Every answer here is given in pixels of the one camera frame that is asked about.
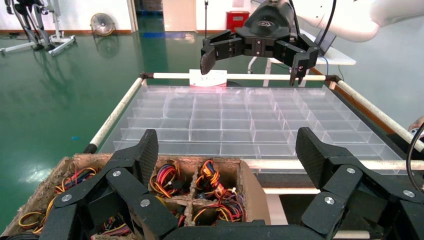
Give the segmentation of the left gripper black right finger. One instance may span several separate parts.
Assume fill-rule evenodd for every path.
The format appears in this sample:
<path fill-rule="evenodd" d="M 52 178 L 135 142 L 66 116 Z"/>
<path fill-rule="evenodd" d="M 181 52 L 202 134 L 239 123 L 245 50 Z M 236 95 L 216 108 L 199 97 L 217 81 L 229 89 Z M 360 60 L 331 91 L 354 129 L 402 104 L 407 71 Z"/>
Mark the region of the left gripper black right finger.
<path fill-rule="evenodd" d="M 298 160 L 319 190 L 301 225 L 330 240 L 348 213 L 383 229 L 386 240 L 424 237 L 424 195 L 366 168 L 347 148 L 322 142 L 308 127 L 296 135 Z"/>

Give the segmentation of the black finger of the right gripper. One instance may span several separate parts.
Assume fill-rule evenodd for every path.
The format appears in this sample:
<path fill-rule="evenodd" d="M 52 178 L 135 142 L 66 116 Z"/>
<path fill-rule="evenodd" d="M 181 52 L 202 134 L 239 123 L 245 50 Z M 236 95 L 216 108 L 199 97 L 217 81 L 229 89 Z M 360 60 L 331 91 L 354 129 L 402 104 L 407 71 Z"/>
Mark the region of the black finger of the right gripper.
<path fill-rule="evenodd" d="M 289 85 L 295 81 L 300 84 L 306 76 L 306 71 L 315 67 L 320 48 L 304 34 L 299 34 L 293 43 L 278 40 L 274 44 L 274 58 L 291 67 Z"/>
<path fill-rule="evenodd" d="M 200 50 L 200 72 L 208 74 L 216 61 L 240 56 L 244 53 L 244 38 L 230 30 L 209 36 L 202 41 Z"/>

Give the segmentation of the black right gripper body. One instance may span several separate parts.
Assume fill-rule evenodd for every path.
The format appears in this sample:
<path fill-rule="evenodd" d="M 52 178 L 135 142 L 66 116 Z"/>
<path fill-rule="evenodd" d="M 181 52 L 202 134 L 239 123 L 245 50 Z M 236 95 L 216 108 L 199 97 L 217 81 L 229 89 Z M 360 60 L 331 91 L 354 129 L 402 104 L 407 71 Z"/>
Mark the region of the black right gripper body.
<path fill-rule="evenodd" d="M 275 58 L 275 42 L 293 43 L 295 9 L 288 0 L 266 0 L 245 21 L 236 34 L 244 38 L 242 55 Z"/>

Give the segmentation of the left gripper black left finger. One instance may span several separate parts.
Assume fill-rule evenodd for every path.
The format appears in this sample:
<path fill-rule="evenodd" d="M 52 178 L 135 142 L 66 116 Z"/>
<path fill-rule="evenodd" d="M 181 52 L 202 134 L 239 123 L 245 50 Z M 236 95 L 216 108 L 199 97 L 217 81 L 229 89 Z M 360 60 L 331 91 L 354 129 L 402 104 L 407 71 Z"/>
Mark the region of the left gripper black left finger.
<path fill-rule="evenodd" d="M 120 217 L 138 240 L 162 240 L 178 227 L 176 217 L 148 190 L 158 160 L 154 129 L 116 151 L 95 176 L 54 200 L 42 240 L 88 240 L 110 217 Z"/>

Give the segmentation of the person's bare hand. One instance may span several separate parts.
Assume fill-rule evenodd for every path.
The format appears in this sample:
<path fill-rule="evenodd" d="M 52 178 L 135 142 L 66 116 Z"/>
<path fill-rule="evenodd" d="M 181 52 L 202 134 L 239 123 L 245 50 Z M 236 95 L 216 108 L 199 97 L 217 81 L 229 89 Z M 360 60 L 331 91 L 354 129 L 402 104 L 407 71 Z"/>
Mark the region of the person's bare hand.
<path fill-rule="evenodd" d="M 418 129 L 421 127 L 423 123 L 424 123 L 424 116 L 421 116 L 408 127 L 408 131 L 413 135 L 416 134 L 416 132 L 418 131 Z"/>

